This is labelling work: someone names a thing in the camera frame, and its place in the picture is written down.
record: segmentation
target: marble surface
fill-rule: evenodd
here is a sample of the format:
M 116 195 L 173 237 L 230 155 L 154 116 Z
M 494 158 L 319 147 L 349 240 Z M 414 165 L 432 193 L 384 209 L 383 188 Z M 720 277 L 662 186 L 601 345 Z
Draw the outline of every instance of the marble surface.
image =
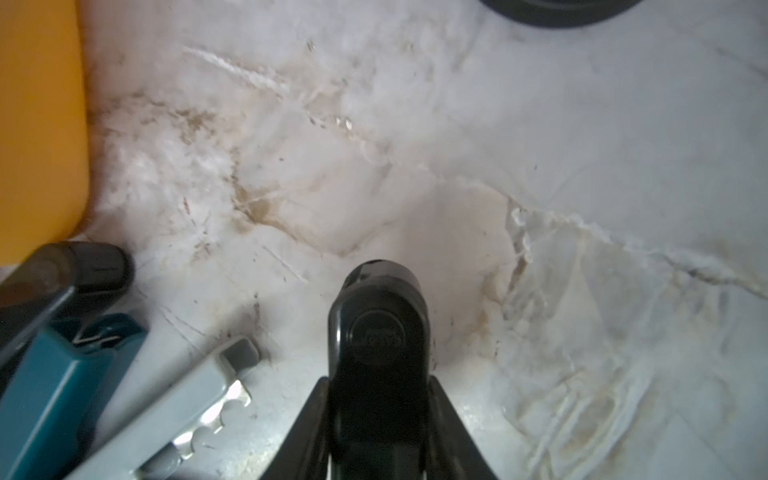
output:
M 499 478 L 768 468 L 768 3 L 569 31 L 473 0 L 81 2 L 94 193 L 151 333 L 97 443 L 228 336 L 254 401 L 178 478 L 257 478 L 372 258 Z

